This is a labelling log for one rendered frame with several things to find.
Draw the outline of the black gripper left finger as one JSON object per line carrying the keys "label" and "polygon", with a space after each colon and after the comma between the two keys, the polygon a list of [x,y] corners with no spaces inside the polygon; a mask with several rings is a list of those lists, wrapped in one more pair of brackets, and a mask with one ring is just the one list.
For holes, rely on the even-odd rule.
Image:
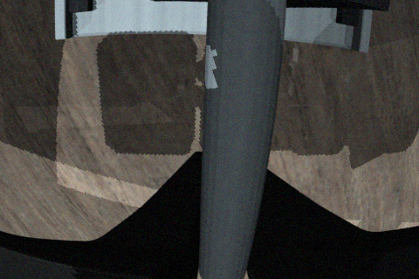
{"label": "black gripper left finger", "polygon": [[198,279],[202,153],[93,241],[0,231],[0,279]]}

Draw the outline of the grey metal shaft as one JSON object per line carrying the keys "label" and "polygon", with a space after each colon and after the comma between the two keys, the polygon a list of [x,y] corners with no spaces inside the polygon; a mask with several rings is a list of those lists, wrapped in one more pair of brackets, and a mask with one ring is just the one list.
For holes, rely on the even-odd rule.
{"label": "grey metal shaft", "polygon": [[207,0],[199,276],[244,279],[269,164],[286,0]]}

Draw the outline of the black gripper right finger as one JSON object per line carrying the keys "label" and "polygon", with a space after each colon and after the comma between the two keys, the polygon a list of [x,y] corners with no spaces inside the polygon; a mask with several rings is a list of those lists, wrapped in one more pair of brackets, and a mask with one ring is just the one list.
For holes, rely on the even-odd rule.
{"label": "black gripper right finger", "polygon": [[419,226],[367,231],[308,199],[266,168],[249,279],[411,279]]}

